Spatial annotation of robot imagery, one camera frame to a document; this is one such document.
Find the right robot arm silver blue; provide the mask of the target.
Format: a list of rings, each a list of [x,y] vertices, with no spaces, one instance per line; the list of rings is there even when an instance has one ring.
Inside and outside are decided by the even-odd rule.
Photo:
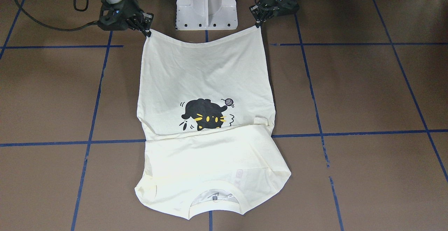
[[[101,0],[97,26],[105,31],[137,30],[150,37],[154,15],[145,13],[137,0]]]

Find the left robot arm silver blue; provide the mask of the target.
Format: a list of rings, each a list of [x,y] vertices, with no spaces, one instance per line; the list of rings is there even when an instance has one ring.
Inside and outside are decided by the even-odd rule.
[[[298,0],[254,0],[249,7],[257,28],[273,17],[296,14],[299,10]]]

